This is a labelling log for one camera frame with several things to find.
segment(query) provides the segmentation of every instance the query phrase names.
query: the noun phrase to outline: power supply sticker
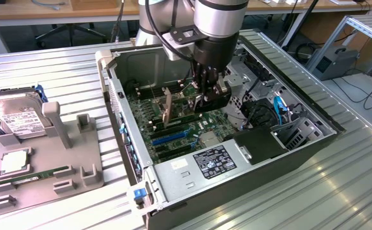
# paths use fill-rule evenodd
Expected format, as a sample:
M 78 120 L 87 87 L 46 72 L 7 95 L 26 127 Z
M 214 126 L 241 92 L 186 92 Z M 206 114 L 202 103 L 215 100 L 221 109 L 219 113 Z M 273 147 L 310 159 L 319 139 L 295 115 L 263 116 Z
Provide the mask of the power supply sticker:
M 16 135 L 24 135 L 44 131 L 44 125 L 35 111 L 18 114 L 6 114 L 3 121 Z
M 211 179 L 238 168 L 223 145 L 194 155 L 206 179 Z

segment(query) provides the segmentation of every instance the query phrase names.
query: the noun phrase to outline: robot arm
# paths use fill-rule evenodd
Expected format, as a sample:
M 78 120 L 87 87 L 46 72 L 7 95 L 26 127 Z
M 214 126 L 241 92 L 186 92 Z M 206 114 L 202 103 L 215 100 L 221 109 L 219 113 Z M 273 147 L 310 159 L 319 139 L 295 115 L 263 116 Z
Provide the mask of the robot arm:
M 202 93 L 195 99 L 197 113 L 219 109 L 230 101 L 233 92 L 223 77 L 247 5 L 249 0 L 197 0 L 194 11 L 189 0 L 141 2 L 138 45 L 163 42 L 171 60 L 191 61 L 194 86 Z M 159 39 L 157 31 L 165 33 Z

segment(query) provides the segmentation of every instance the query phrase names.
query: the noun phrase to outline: motherboard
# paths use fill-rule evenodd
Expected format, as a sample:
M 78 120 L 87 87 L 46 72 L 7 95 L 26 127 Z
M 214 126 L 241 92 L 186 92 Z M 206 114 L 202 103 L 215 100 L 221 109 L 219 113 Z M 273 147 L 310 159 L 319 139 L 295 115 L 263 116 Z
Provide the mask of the motherboard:
M 237 132 L 221 110 L 194 113 L 191 82 L 128 94 L 130 106 L 154 163 L 166 162 L 218 143 Z

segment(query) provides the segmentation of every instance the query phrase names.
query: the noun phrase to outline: aluminum profile table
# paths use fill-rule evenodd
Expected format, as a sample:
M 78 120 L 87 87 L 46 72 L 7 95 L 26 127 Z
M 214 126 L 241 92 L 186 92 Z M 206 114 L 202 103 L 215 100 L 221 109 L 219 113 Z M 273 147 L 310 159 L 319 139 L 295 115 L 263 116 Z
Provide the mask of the aluminum profile table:
M 347 133 L 298 170 L 175 229 L 372 229 L 371 124 L 263 34 L 241 34 Z M 0 216 L 0 230 L 146 228 L 128 206 L 130 184 L 96 80 L 94 52 L 123 46 L 130 43 L 0 55 L 0 87 L 40 81 L 50 99 L 60 101 L 63 119 L 78 113 L 96 117 L 107 181 L 100 189 Z
M 343 32 L 343 29 L 346 25 L 353 26 L 359 32 L 366 34 L 370 38 L 372 38 L 372 14 L 371 15 L 347 15 L 338 28 L 333 32 L 331 37 L 329 38 L 325 47 L 319 51 L 319 53 L 313 57 L 310 63 L 307 64 L 307 69 L 313 72 L 317 68 L 318 64 L 321 63 L 321 60 L 323 59 L 323 56 L 326 54 L 326 51 L 334 44 L 335 40 L 338 39 L 339 35 Z

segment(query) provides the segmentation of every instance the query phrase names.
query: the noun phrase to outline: green circuit board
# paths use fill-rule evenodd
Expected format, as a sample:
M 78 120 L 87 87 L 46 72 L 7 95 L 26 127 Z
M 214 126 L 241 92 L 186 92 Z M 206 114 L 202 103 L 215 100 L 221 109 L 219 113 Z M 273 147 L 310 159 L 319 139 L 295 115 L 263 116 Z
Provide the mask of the green circuit board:
M 141 100 L 130 95 L 128 101 L 132 113 L 141 128 L 142 137 L 155 163 L 169 161 L 182 155 L 207 147 L 201 136 L 211 133 L 219 141 L 235 133 L 225 113 L 221 110 L 195 114 L 187 102 L 197 95 L 194 87 L 186 88 L 182 93 L 173 94 L 171 120 L 167 127 L 163 124 L 166 110 L 166 96 Z M 185 136 L 165 143 L 155 142 L 177 135 Z

